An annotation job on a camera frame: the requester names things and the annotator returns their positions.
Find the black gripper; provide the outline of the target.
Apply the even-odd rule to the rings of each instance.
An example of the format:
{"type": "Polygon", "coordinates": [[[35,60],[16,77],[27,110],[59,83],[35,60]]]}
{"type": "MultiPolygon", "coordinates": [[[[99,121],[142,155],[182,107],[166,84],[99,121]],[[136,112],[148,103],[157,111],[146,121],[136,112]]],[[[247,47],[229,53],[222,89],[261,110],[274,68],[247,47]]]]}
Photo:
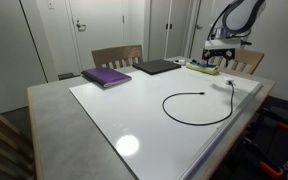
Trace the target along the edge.
{"type": "Polygon", "coordinates": [[[222,57],[226,60],[225,66],[235,58],[235,49],[203,49],[202,59],[208,62],[213,57],[222,57]]]}

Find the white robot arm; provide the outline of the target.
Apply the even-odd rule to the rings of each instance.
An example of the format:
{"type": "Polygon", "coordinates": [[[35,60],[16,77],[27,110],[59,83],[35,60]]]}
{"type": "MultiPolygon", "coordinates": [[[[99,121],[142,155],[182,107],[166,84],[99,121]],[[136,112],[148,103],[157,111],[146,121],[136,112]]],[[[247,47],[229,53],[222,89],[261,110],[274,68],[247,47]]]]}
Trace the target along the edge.
{"type": "Polygon", "coordinates": [[[214,57],[229,62],[235,58],[237,49],[249,45],[245,38],[265,6],[266,0],[213,0],[213,20],[202,51],[206,64],[214,57]]]}

